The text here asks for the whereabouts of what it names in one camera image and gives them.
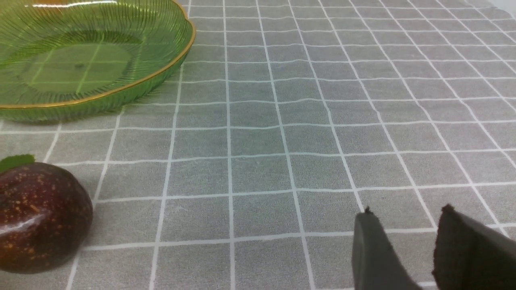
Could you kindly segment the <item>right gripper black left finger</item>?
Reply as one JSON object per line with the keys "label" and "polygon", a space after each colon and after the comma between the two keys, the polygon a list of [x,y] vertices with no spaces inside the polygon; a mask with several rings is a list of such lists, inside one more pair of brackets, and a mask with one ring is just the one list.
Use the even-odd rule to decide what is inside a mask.
{"label": "right gripper black left finger", "polygon": [[366,207],[354,219],[352,272],[356,290],[421,290],[396,254],[379,218]]}

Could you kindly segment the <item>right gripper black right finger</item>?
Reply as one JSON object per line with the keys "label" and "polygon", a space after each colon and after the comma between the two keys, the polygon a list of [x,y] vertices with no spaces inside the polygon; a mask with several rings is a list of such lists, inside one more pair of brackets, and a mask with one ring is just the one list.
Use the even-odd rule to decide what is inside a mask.
{"label": "right gripper black right finger", "polygon": [[441,290],[514,290],[516,243],[450,204],[441,209],[433,277]]}

